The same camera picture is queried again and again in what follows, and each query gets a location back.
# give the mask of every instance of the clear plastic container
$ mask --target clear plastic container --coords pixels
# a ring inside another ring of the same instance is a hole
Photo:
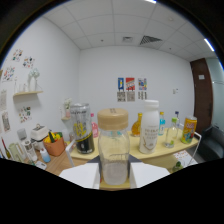
[[[128,175],[130,151],[128,112],[120,108],[104,109],[98,112],[100,134],[98,149],[103,177],[109,185],[123,184]]]

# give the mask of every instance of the door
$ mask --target door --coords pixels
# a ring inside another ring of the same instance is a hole
[[[195,92],[194,116],[197,118],[196,132],[199,134],[211,125],[213,110],[212,82],[204,58],[190,62]]]

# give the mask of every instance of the wall shelf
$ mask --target wall shelf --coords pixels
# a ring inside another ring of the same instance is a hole
[[[33,92],[20,92],[20,93],[15,93],[14,96],[20,96],[20,95],[29,95],[29,94],[37,94],[37,93],[43,93],[43,91],[33,91]]]
[[[67,120],[70,120],[70,119],[71,119],[71,117],[63,117],[62,118],[63,121],[67,121]]]

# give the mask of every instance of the orange item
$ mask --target orange item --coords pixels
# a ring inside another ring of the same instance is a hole
[[[65,150],[65,143],[63,137],[54,143],[44,142],[44,147],[52,156],[60,156]]]

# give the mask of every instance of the chair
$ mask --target chair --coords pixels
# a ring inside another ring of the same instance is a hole
[[[224,158],[224,132],[213,125],[204,129],[198,154],[206,161]]]

